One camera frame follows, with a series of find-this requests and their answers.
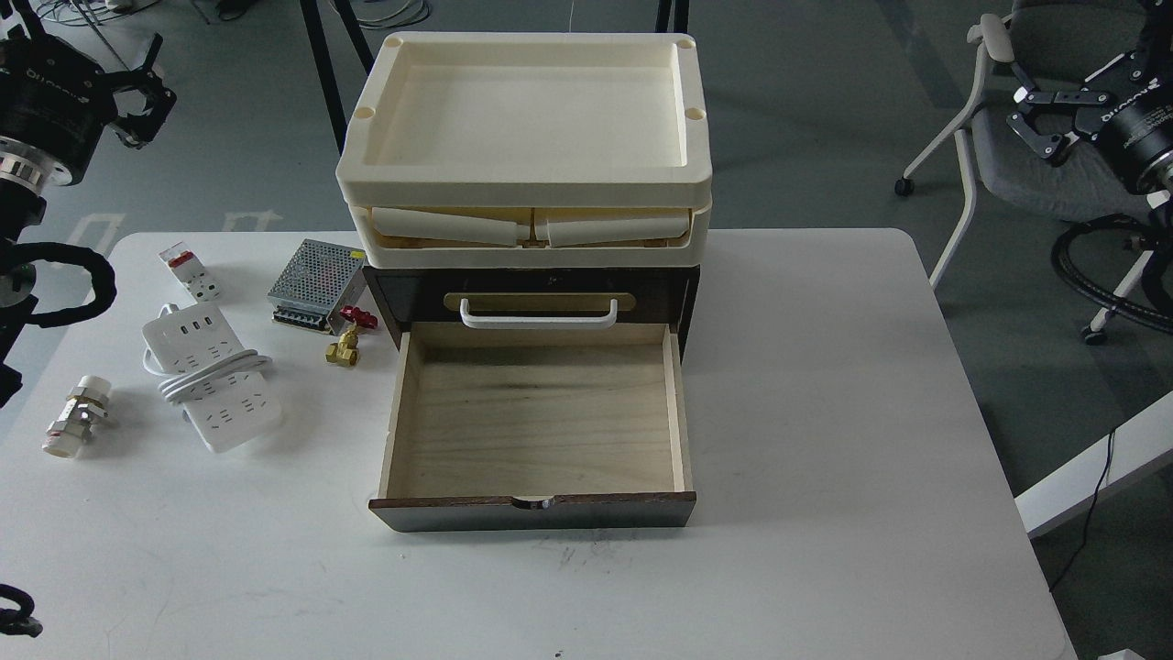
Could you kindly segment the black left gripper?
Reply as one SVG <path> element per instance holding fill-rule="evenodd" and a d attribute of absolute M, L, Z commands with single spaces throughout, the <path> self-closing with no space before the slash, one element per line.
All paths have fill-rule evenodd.
<path fill-rule="evenodd" d="M 177 102 L 154 72 L 162 43 L 162 35 L 152 33 L 130 70 L 102 72 L 63 40 L 4 40 L 4 145 L 42 154 L 46 172 L 57 185 L 83 179 L 110 122 L 123 147 L 149 145 Z M 115 117 L 113 93 L 126 91 L 143 95 L 143 110 Z"/>

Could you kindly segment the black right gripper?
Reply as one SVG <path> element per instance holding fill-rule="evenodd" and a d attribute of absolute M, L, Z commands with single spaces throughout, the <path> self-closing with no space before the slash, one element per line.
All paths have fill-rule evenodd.
<path fill-rule="evenodd" d="M 1140 68 L 1130 52 L 1096 72 L 1084 91 L 1021 87 L 1006 125 L 1047 166 L 1063 166 L 1080 141 L 1073 132 L 1079 108 L 1078 135 L 1093 143 L 1128 193 L 1160 191 L 1169 184 L 1169 61 L 1133 79 Z M 1098 104 L 1091 107 L 1091 100 Z"/>

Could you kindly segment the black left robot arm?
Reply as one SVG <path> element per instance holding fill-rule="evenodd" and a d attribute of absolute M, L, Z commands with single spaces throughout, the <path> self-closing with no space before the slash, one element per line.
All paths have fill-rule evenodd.
<path fill-rule="evenodd" d="M 162 38 L 154 34 L 133 70 L 104 72 L 61 38 L 40 28 L 16 28 L 4 41 L 4 181 L 1 181 L 1 335 L 4 354 L 26 326 L 60 327 L 100 317 L 116 297 L 115 272 L 104 256 L 61 241 L 20 241 L 42 222 L 47 185 L 83 179 L 106 127 L 123 145 L 145 147 L 176 96 L 155 73 Z M 39 260 L 83 268 L 93 299 L 39 313 L 33 287 Z"/>

